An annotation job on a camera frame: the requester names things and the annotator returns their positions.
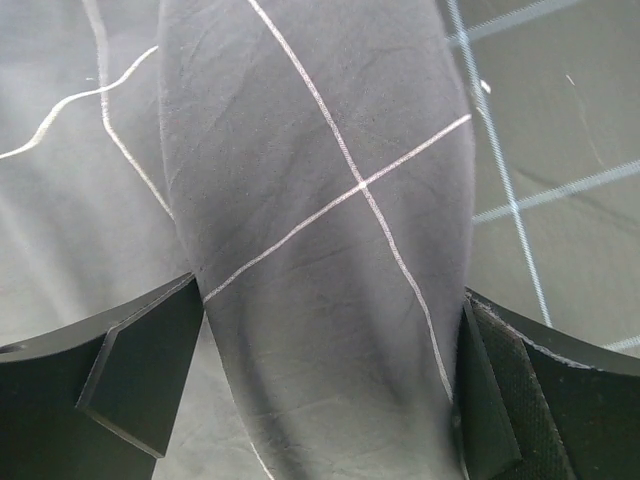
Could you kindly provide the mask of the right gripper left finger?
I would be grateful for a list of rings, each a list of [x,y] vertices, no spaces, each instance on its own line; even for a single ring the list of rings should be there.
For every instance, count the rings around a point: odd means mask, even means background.
[[[167,453],[203,313],[185,274],[3,346],[2,478],[151,478]]]

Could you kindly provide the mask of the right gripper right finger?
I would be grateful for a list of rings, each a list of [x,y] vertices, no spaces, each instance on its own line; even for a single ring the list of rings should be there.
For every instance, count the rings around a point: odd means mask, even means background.
[[[452,424],[468,479],[636,480],[639,361],[469,290]]]

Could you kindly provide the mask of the grey checked pillowcase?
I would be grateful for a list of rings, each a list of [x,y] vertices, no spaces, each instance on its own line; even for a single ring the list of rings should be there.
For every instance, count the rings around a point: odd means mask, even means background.
[[[470,109],[433,1],[5,1],[1,336],[181,274],[241,479],[458,479]]]

